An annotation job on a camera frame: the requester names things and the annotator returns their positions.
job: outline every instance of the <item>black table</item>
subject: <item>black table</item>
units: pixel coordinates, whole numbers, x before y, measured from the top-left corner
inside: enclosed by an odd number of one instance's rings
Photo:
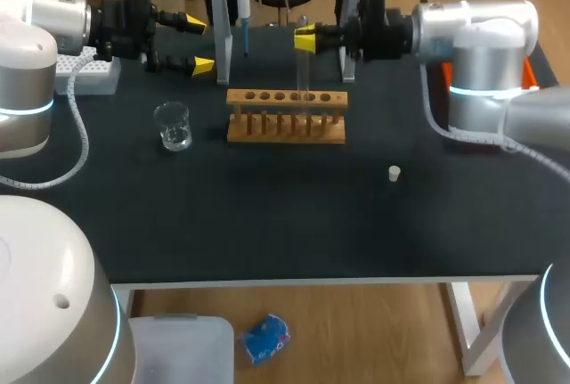
[[[245,59],[234,36],[230,86],[294,88],[290,32],[250,37]],[[162,29],[158,48],[214,57],[210,38]],[[556,84],[540,49],[532,64],[542,86]],[[334,53],[313,61],[312,88],[349,93],[343,146],[228,144],[226,87],[213,74],[122,65],[114,96],[79,99],[91,142],[81,172],[43,192],[0,188],[69,215],[113,283],[538,274],[570,251],[567,183],[524,156],[445,142],[424,117],[412,57],[360,62],[353,85],[339,82]],[[432,68],[432,94],[443,99],[441,81]],[[166,101],[190,108],[187,151],[160,147],[152,112]],[[570,154],[545,152],[570,166]],[[0,162],[0,172],[42,182],[78,154],[58,98],[46,147]],[[396,184],[391,165],[402,169]]]

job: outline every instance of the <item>wooden test tube rack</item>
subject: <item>wooden test tube rack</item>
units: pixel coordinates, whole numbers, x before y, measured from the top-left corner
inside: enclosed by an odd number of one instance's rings
[[[345,143],[347,92],[309,92],[298,100],[295,90],[228,90],[233,107],[228,142]]]

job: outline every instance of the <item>glass test tube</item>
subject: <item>glass test tube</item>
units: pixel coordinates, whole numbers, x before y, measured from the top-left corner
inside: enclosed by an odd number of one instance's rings
[[[308,18],[303,15],[297,22],[298,28],[309,26]],[[310,53],[296,50],[297,53],[297,94],[299,101],[309,100],[309,57]]]

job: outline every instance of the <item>white spiral cable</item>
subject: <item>white spiral cable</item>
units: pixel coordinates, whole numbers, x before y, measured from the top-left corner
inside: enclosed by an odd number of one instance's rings
[[[94,60],[93,56],[86,56],[81,59],[71,71],[71,75],[68,79],[68,101],[69,107],[71,108],[71,114],[76,122],[77,130],[79,131],[79,137],[81,138],[81,155],[76,165],[65,175],[57,177],[49,182],[42,182],[40,184],[29,184],[27,182],[20,182],[10,179],[8,177],[0,176],[0,184],[11,186],[12,188],[18,188],[21,190],[43,190],[45,188],[51,188],[52,186],[59,185],[69,180],[71,177],[77,174],[79,170],[85,165],[87,161],[87,155],[89,154],[89,138],[87,137],[86,127],[83,124],[83,119],[79,114],[79,109],[75,102],[75,78],[79,71],[85,67],[88,63]]]
[[[541,154],[538,151],[529,148],[528,146],[523,145],[505,135],[497,136],[491,135],[483,137],[480,134],[477,135],[467,135],[467,134],[453,134],[448,132],[447,130],[443,130],[440,126],[437,125],[434,117],[431,113],[431,107],[429,106],[429,91],[428,91],[428,73],[426,71],[425,65],[420,65],[419,67],[420,76],[421,76],[421,93],[423,96],[424,102],[424,112],[426,114],[426,119],[431,128],[433,128],[439,135],[446,137],[447,139],[452,139],[453,141],[459,142],[467,142],[467,143],[479,143],[483,145],[494,145],[500,146],[503,149],[507,149],[512,152],[521,152],[526,156],[530,157],[531,159],[535,159],[543,166],[548,167],[554,173],[559,175],[560,177],[566,179],[568,183],[570,183],[570,171],[564,166],[561,166],[553,159],[549,159],[544,154]]]

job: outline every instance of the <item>white table frame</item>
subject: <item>white table frame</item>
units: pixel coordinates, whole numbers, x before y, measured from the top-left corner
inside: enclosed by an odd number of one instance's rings
[[[494,277],[410,277],[410,278],[354,278],[354,279],[285,279],[243,280],[227,282],[172,282],[113,284],[119,302],[130,316],[135,290],[192,289],[192,288],[238,288],[256,286],[296,286],[322,284],[413,284],[445,283],[452,304],[453,320],[461,346],[461,365],[466,376],[483,375],[499,354],[499,332],[505,314],[518,295],[536,275],[507,275]],[[469,282],[507,282],[496,299],[493,313],[481,329]]]

